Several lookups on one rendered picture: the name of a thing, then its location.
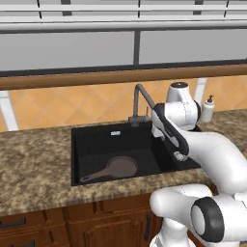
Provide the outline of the wooden window sill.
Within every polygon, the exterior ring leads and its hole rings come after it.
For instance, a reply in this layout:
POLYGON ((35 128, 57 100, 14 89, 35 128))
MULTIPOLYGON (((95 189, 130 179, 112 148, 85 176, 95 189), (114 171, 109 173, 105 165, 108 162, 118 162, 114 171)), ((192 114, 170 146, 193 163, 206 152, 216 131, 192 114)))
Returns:
POLYGON ((247 64, 2 77, 0 91, 234 75, 247 75, 247 64))

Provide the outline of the brown wooden cupboard door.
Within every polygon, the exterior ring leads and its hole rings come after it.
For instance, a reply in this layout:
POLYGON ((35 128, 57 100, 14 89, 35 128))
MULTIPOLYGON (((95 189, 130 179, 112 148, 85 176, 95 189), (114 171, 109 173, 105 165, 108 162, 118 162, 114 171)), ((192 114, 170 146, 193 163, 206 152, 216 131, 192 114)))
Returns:
POLYGON ((161 219, 148 207, 69 222, 71 247, 149 247, 160 226, 161 219), (151 215, 151 228, 145 241, 147 214, 151 215))

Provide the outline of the white soap dispenser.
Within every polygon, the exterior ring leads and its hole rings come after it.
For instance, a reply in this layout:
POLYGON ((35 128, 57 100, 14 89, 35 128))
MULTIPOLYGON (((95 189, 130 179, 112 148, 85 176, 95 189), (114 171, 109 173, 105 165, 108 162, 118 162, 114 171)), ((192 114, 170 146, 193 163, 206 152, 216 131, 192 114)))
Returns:
POLYGON ((210 95, 209 98, 205 101, 202 107, 200 121, 202 123, 208 124, 211 122, 213 113, 214 113, 214 101, 213 95, 210 95))

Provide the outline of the window with grey frame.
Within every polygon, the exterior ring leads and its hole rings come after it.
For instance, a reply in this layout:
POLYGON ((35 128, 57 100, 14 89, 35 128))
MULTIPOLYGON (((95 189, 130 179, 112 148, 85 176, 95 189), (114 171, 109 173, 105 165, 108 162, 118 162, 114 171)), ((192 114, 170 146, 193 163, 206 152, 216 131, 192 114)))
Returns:
POLYGON ((0 35, 0 77, 247 63, 247 29, 0 35))

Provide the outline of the brown wooden drawer front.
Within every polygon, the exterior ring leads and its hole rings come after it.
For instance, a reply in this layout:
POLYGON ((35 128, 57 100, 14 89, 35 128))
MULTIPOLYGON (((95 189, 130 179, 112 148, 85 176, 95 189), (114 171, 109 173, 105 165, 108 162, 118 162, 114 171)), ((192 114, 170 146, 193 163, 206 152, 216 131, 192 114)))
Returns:
POLYGON ((3 224, 8 222, 16 222, 19 221, 23 216, 26 217, 26 223, 24 225, 0 229, 0 233, 6 233, 9 231, 25 231, 34 228, 55 226, 65 222, 63 211, 60 208, 0 216, 0 221, 2 221, 3 224))
POLYGON ((52 231, 9 235, 0 238, 0 247, 67 247, 65 236, 56 237, 52 231))

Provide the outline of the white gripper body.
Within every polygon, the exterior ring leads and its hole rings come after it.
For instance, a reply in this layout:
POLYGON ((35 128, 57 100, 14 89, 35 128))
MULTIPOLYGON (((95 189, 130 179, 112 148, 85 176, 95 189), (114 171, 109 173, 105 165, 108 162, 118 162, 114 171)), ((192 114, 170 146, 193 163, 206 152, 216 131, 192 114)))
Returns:
POLYGON ((151 121, 152 128, 151 133, 155 138, 160 138, 161 140, 165 140, 164 127, 162 122, 159 120, 156 112, 154 110, 151 111, 151 121))

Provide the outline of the dark brown frying pan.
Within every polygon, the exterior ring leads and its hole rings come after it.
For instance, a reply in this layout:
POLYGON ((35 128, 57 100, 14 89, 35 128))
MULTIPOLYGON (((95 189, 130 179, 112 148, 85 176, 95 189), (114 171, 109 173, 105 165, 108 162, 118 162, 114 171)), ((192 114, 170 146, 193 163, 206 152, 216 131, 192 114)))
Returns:
POLYGON ((137 162, 127 156, 116 156, 109 160, 106 167, 96 173, 82 177, 81 182, 89 181, 95 178, 110 176, 113 178, 129 178, 136 174, 138 170, 137 162))

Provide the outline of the grey sink tap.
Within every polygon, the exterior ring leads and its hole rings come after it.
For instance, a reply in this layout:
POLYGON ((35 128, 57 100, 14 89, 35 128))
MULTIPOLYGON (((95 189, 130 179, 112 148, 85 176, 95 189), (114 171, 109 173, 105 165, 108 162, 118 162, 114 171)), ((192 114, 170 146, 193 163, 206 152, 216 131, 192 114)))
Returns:
POLYGON ((139 94, 142 94, 143 98, 146 100, 151 109, 153 109, 155 106, 154 101, 152 100, 151 96, 148 94, 144 86, 142 84, 137 84, 134 89, 133 115, 128 118, 128 122, 133 127, 137 127, 140 123, 152 121, 152 118, 149 117, 148 114, 146 114, 145 116, 138 115, 139 94))

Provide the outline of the black sink basin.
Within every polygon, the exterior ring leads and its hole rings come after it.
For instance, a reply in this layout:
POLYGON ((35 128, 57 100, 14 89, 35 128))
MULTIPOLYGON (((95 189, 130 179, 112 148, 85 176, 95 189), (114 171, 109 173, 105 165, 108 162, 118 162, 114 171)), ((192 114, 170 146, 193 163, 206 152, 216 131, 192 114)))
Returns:
POLYGON ((199 168, 188 158, 177 161, 175 147, 151 134, 151 122, 133 127, 130 123, 77 127, 71 130, 71 185, 116 180, 109 174, 113 165, 135 165, 136 178, 199 168))

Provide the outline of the white window blinds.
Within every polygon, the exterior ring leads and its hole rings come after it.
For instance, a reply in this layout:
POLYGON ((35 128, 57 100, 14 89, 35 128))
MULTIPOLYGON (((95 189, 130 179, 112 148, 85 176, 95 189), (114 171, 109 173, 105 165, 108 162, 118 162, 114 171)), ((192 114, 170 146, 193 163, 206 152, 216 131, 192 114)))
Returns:
POLYGON ((247 0, 0 0, 0 30, 247 28, 247 0))

